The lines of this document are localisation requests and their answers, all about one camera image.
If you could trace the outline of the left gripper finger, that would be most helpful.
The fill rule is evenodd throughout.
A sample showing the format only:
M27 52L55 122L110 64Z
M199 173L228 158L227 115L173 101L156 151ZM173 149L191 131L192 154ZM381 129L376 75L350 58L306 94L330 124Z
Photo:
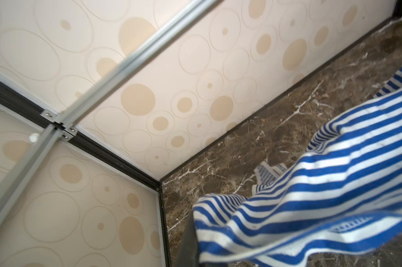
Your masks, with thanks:
M195 232L193 213L188 214L182 240L179 245L176 267L227 267L226 263L200 263L198 239Z

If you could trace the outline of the blue white striped tank top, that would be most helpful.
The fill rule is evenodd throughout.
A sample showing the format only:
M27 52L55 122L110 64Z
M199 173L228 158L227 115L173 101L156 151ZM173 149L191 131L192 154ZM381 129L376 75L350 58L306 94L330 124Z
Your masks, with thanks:
M402 66L375 97L323 125L290 167L261 163L252 194L193 207L200 264L304 267L402 232Z

